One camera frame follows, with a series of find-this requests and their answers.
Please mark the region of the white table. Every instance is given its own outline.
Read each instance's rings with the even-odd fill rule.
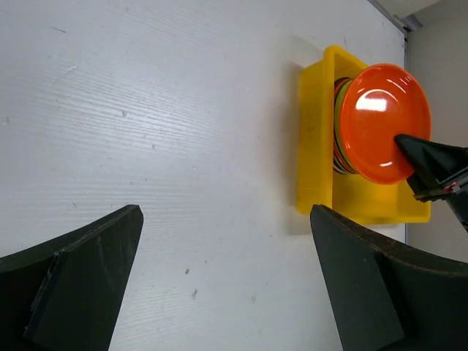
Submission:
[[[331,44],[403,65],[373,6],[3,0],[0,44],[0,256],[137,203],[111,350],[341,349],[293,208],[296,86]]]

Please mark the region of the yellow box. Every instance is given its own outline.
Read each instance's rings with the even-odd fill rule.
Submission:
[[[333,84],[366,67],[334,45],[301,73],[297,209],[309,214],[323,204],[360,224],[428,222],[431,203],[415,200],[406,181],[380,185],[333,171]]]

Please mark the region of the black mark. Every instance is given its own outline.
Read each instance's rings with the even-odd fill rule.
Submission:
[[[51,29],[55,29],[56,31],[61,31],[62,33],[66,33],[67,31],[64,31],[63,29],[57,28],[57,27],[50,27]]]

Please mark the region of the plate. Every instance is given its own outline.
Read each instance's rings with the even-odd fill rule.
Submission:
[[[378,184],[403,181],[414,170],[393,138],[431,137],[431,111],[424,91],[398,66],[370,66],[347,89],[339,132],[344,153],[363,177]]]

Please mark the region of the table surface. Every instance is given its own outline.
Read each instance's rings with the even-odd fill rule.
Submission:
[[[402,33],[366,0],[3,0],[0,18],[0,257],[136,203],[111,350],[341,349],[293,207],[298,75],[332,44],[402,66]]]

